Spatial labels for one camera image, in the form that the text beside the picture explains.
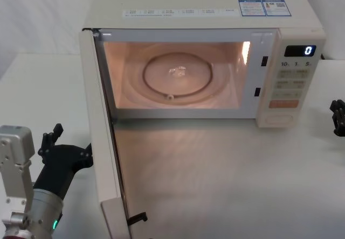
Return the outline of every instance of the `control panel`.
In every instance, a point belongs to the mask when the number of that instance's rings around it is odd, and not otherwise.
[[[273,89],[269,108],[297,108],[303,90],[313,74],[313,57],[283,57],[273,78]]]
[[[280,29],[258,110],[259,127],[296,123],[324,42],[322,29]]]

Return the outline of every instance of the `white wall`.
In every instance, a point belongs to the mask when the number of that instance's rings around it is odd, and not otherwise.
[[[0,76],[13,54],[79,54],[78,32],[92,0],[0,0]]]
[[[78,54],[91,1],[0,0],[0,76],[18,52]],[[325,55],[345,59],[345,0],[310,2],[328,34]]]

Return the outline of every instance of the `orange button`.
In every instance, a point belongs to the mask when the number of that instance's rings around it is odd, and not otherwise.
[[[270,108],[296,108],[298,103],[298,100],[272,100]]]

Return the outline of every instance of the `microwave door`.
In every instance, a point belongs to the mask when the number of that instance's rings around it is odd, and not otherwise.
[[[100,207],[111,238],[130,239],[121,195],[121,176],[116,163],[116,147],[92,31],[81,32],[79,40]]]

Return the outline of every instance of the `white table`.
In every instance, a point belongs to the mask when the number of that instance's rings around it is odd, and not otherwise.
[[[117,139],[129,212],[149,216],[132,226],[135,235],[141,232],[135,239],[171,238],[176,226],[196,232],[175,239],[218,239],[228,231],[233,239],[344,238],[345,138],[333,134],[328,110],[333,99],[345,98],[344,76],[344,61],[319,64],[292,129],[258,129],[253,120],[121,123]],[[82,83],[78,56],[20,55],[0,80],[0,123],[31,128],[36,150],[42,133],[57,122],[65,129],[59,143],[86,146]],[[148,144],[157,136],[158,143]],[[38,156],[32,162],[35,179],[42,164]],[[225,169],[226,177],[219,172]],[[209,200],[204,208],[193,200],[195,192]],[[0,186],[0,209],[3,204]],[[186,213],[191,221],[182,223]],[[198,235],[201,228],[210,234]],[[91,168],[75,176],[54,238],[108,238]]]
[[[300,120],[121,121],[116,138],[134,239],[345,238],[345,138],[331,101],[345,61],[321,61]]]
[[[0,125],[31,129],[35,150],[42,134],[56,123],[64,128],[57,144],[86,147],[90,143],[80,56],[22,54],[0,79]],[[30,167],[35,180],[43,167],[35,155]],[[93,168],[79,171],[64,200],[63,218],[53,238],[109,238],[99,208]],[[0,182],[0,211],[5,193]],[[0,224],[0,238],[5,227]]]

